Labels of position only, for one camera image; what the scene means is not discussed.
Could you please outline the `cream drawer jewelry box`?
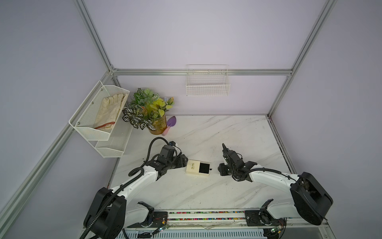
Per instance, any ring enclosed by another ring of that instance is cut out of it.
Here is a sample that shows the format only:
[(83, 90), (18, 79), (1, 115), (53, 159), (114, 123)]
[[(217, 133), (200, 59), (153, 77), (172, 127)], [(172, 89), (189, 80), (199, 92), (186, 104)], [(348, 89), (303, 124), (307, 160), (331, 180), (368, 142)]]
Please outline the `cream drawer jewelry box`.
[(186, 167), (186, 173), (197, 176), (209, 176), (210, 163), (198, 160), (189, 160)]

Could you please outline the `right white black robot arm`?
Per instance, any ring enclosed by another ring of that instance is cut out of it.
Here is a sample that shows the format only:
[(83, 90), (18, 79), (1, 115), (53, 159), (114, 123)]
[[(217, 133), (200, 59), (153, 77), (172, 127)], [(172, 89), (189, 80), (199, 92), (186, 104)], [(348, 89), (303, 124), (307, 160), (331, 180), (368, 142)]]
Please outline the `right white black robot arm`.
[(288, 174), (265, 168), (256, 162), (245, 162), (241, 154), (225, 145), (222, 148), (225, 162), (218, 167), (221, 176), (231, 176), (236, 182), (264, 184), (288, 194), (287, 199), (268, 199), (261, 208), (247, 213), (249, 224), (270, 226), (286, 224), (288, 218), (302, 218), (319, 226), (326, 219), (333, 199), (312, 174)]

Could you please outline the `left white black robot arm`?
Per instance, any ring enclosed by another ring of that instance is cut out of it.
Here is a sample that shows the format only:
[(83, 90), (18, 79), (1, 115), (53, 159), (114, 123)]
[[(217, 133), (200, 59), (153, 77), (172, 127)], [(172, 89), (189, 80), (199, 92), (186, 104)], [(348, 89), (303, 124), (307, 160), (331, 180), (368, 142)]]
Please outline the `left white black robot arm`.
[(115, 239), (124, 228), (153, 221), (153, 207), (139, 202), (132, 208), (127, 205), (145, 187), (158, 181), (168, 170), (186, 167), (188, 158), (174, 141), (166, 141), (160, 153), (147, 156), (144, 163), (131, 170), (129, 180), (118, 187), (108, 189), (102, 187), (94, 196), (84, 219), (85, 230), (81, 234), (84, 239), (89, 233), (95, 239)]

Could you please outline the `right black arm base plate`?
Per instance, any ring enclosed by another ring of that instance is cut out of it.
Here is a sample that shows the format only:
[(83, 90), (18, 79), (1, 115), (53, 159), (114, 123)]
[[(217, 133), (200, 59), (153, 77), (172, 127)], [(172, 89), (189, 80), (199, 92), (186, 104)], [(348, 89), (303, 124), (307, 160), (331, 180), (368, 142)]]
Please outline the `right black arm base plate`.
[(273, 218), (268, 212), (262, 212), (260, 210), (246, 210), (244, 211), (245, 220), (249, 227), (260, 226), (284, 226), (286, 224), (285, 219)]

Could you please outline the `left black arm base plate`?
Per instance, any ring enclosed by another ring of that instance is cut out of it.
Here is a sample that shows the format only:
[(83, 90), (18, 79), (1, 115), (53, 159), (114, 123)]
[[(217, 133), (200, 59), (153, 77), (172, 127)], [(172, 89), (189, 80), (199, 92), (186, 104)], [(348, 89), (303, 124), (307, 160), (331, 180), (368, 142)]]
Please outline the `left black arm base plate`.
[(154, 211), (149, 219), (144, 221), (143, 223), (136, 223), (127, 228), (159, 228), (167, 223), (168, 220), (168, 212), (165, 211)]

